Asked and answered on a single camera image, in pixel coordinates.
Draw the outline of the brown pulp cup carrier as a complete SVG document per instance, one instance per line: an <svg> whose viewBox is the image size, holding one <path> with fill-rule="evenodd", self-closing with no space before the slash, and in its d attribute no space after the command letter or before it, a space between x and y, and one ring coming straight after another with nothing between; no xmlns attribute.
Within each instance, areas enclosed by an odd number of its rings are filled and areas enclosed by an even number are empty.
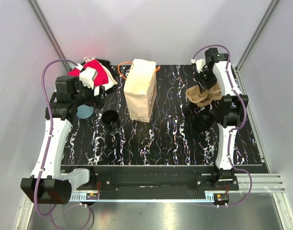
<svg viewBox="0 0 293 230"><path fill-rule="evenodd" d="M191 103L199 107L205 107L213 101L220 101L222 94L219 84L216 83L213 87L205 89L203 92L200 91L200 86L192 86L187 89L186 97Z"/></svg>

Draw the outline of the cream bear paper bag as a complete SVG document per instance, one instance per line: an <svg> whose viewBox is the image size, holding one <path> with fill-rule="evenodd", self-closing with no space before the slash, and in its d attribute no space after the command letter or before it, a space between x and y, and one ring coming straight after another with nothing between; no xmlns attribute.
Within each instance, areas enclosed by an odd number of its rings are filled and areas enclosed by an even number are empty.
<svg viewBox="0 0 293 230"><path fill-rule="evenodd" d="M157 72L160 66L154 61L134 59L128 75L120 74L125 79L124 95L130 119L150 122L157 95Z"/></svg>

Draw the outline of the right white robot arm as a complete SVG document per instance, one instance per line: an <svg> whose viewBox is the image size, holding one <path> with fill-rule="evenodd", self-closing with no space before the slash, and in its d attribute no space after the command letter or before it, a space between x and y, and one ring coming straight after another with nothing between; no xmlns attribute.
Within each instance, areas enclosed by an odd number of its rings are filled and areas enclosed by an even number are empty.
<svg viewBox="0 0 293 230"><path fill-rule="evenodd" d="M239 189L233 161L236 134L247 119L248 96L236 85L232 76L230 52L219 53L219 45L203 47L204 59L192 58L196 68L195 78L201 92L206 92L215 84L219 85L222 98L214 113L219 128L218 154L211 178L205 180L206 187L217 191L237 191Z"/></svg>

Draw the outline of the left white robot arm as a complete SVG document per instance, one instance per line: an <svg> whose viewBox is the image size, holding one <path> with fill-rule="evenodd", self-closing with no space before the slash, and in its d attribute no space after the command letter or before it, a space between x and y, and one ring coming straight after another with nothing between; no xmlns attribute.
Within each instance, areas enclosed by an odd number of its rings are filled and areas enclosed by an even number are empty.
<svg viewBox="0 0 293 230"><path fill-rule="evenodd" d="M65 205L72 191L81 186L91 190L97 183L87 168L62 175L61 160L78 107L102 108L106 100L105 87L91 88L82 78L70 75L57 77L55 86L45 110L45 135L37 163L30 177L22 178L20 184L34 204Z"/></svg>

